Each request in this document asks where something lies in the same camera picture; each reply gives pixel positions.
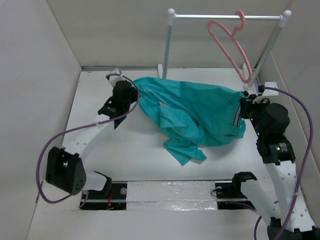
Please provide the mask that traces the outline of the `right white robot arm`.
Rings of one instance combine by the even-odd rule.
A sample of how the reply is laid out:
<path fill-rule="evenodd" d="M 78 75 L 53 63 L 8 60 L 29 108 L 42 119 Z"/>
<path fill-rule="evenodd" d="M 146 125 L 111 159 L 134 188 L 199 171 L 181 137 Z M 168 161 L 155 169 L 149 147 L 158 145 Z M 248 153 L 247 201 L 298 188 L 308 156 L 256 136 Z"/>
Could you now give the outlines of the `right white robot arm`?
<path fill-rule="evenodd" d="M 296 157 L 285 137 L 290 123 L 288 110 L 267 98 L 255 99 L 255 95 L 250 95 L 239 100 L 240 117 L 250 120 L 257 134 L 257 151 L 272 180 L 277 200 L 272 200 L 251 172 L 236 173 L 231 191 L 250 200 L 265 222 L 270 240 L 318 240 L 320 229 L 312 220 L 297 185 Z"/>

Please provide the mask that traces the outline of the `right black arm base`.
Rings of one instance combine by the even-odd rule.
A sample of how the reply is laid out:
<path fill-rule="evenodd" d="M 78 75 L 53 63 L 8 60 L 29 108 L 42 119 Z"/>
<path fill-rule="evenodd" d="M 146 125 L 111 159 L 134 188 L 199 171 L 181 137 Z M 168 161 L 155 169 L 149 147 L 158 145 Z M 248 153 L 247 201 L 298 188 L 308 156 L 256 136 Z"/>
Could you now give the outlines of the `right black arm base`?
<path fill-rule="evenodd" d="M 210 194 L 216 198 L 219 210 L 256 210 L 245 195 L 235 190 L 231 181 L 216 181 Z"/>

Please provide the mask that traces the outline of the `teal trousers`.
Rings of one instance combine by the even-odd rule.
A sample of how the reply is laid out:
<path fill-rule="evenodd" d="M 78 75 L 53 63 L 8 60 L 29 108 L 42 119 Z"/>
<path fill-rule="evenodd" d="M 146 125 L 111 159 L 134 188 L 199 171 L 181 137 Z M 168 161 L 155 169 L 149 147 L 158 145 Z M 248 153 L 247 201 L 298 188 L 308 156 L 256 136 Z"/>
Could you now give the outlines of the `teal trousers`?
<path fill-rule="evenodd" d="M 140 109 L 167 135 L 163 147 L 182 166 L 206 160 L 199 147 L 220 147 L 244 136 L 242 91 L 155 77 L 139 78 L 135 84 Z"/>

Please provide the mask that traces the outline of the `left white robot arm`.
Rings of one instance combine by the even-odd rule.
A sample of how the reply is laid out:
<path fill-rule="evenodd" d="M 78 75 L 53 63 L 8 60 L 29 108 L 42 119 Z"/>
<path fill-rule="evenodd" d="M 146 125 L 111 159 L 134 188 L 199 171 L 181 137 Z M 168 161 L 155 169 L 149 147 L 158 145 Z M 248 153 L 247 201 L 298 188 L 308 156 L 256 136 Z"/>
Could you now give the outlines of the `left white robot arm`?
<path fill-rule="evenodd" d="M 138 91 L 131 82 L 114 83 L 112 96 L 98 110 L 92 126 L 86 127 L 68 144 L 49 151 L 45 180 L 72 196 L 81 191 L 94 191 L 98 197 L 107 198 L 112 191 L 112 179 L 98 171 L 86 172 L 84 162 L 137 106 L 137 99 Z"/>

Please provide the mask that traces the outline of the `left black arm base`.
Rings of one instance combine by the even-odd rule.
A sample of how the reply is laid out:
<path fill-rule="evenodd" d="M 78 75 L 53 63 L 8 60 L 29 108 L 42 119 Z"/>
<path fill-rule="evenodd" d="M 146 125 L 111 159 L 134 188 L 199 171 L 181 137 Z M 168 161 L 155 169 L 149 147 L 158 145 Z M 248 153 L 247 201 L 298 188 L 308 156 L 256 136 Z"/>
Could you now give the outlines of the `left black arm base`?
<path fill-rule="evenodd" d="M 81 195 L 80 209 L 90 211 L 122 211 L 127 209 L 127 182 L 116 181 L 112 183 L 111 190 L 107 195 L 100 191 L 89 190 L 88 198 Z"/>

